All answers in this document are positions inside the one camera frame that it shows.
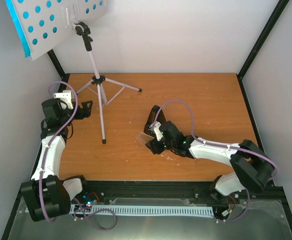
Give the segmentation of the black metronome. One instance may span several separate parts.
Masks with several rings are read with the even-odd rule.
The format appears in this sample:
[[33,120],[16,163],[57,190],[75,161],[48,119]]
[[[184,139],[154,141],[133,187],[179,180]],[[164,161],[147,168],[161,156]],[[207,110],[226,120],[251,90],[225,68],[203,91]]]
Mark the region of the black metronome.
[[152,107],[144,126],[144,133],[152,137],[155,137],[155,133],[153,130],[151,130],[151,124],[153,122],[160,122],[161,124],[166,122],[164,113],[162,110],[159,110],[159,108],[160,107],[158,105],[154,105]]

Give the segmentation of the clear plastic metronome cover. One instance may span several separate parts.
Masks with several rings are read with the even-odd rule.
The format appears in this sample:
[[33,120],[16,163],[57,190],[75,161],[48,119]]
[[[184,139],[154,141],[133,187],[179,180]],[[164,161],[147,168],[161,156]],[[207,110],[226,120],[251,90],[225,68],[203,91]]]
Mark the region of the clear plastic metronome cover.
[[154,138],[150,135],[145,134],[144,132],[139,132],[136,135],[136,138],[143,144],[146,145],[150,141],[152,141]]

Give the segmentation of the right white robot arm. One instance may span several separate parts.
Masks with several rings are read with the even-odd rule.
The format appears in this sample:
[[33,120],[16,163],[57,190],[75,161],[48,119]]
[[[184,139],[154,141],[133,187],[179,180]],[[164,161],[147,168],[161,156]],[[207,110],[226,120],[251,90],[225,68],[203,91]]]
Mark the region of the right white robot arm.
[[228,196],[241,190],[261,193],[275,171],[266,155],[250,140],[225,144],[194,138],[183,135],[171,121],[148,123],[144,133],[152,137],[146,147],[155,155],[169,150],[184,158],[208,159],[232,167],[232,173],[214,180],[212,194]]

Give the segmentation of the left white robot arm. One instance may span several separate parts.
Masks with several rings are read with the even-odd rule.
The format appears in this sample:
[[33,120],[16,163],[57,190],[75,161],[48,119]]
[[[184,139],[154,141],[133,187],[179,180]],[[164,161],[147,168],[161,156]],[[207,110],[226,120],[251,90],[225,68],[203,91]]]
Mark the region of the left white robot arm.
[[83,175],[59,179],[62,152],[68,138],[72,137],[68,127],[73,120],[82,120],[91,115],[93,102],[85,101],[81,106],[74,101],[51,98],[41,106],[44,120],[41,122],[41,152],[38,165],[31,179],[21,184],[21,194],[34,222],[52,221],[70,212],[71,201],[85,201],[90,189]]

